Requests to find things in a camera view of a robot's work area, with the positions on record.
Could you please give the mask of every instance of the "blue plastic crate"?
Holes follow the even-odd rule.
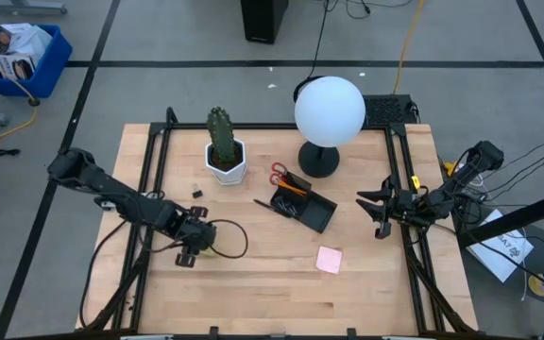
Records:
[[[52,36],[51,43],[45,49],[45,53],[35,73],[29,80],[18,80],[33,96],[47,98],[54,91],[56,83],[64,70],[73,47],[64,39],[57,25],[39,25],[44,31]],[[11,80],[4,79],[0,74],[0,94],[27,96]]]

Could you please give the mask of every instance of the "black lamp base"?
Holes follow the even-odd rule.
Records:
[[[299,150],[299,166],[304,174],[322,179],[330,176],[339,165],[339,151],[336,147],[321,147],[310,142]]]

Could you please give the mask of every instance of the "pen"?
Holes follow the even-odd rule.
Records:
[[[274,212],[274,213],[278,213],[278,214],[280,214],[280,215],[282,215],[282,216],[284,216],[284,217],[286,217],[286,218],[291,218],[291,217],[292,217],[292,215],[291,215],[289,212],[283,211],[283,210],[278,209],[278,208],[276,208],[276,207],[273,207],[273,206],[271,206],[271,205],[269,205],[269,204],[265,204],[265,203],[263,203],[263,202],[262,202],[261,200],[259,200],[259,199],[253,199],[253,201],[254,201],[255,203],[261,205],[262,207],[267,208],[268,210],[271,210],[271,211]]]

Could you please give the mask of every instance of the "wooden table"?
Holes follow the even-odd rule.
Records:
[[[421,184],[436,188],[442,179],[430,127],[408,126],[407,131],[415,173]],[[125,126],[114,167],[113,175],[134,188],[147,132],[148,125]],[[246,143],[248,169],[242,184],[220,186],[204,166],[207,130],[185,129],[171,133],[162,188],[184,207],[209,208],[208,219],[240,223],[248,233],[248,253],[240,260],[199,256],[192,269],[174,265],[175,250],[155,254],[139,332],[207,333],[210,326],[218,326],[222,334],[342,335],[346,328],[356,328],[359,335],[416,334],[398,223],[391,236],[377,240],[377,225],[354,202],[357,191],[378,190],[390,174],[383,132],[363,130],[352,143],[339,147],[337,171],[320,179],[305,177],[299,170],[298,151],[304,139],[297,130],[235,130],[235,136]],[[276,190],[268,182],[272,162],[284,163],[308,179],[313,190],[338,204],[324,233],[252,201],[266,201]],[[152,166],[151,180],[155,168]],[[203,197],[192,198],[193,184],[203,191]],[[118,223],[116,212],[105,212],[98,242]],[[452,226],[449,219],[439,223]],[[124,228],[112,237],[95,262],[85,307],[87,320],[94,319],[117,288],[128,231],[129,227]],[[428,239],[440,291],[469,326],[477,328],[454,235],[431,229]],[[156,234],[153,247],[169,242]],[[240,253],[244,246],[240,231],[225,224],[218,225],[215,243],[218,250],[231,254]],[[339,275],[315,268],[320,246],[343,251]],[[428,329],[432,329],[429,299],[422,285],[421,291]],[[126,310],[132,299],[129,294]]]

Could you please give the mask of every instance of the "black speaker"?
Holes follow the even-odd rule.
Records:
[[[245,39],[274,43],[289,0],[241,0]]]

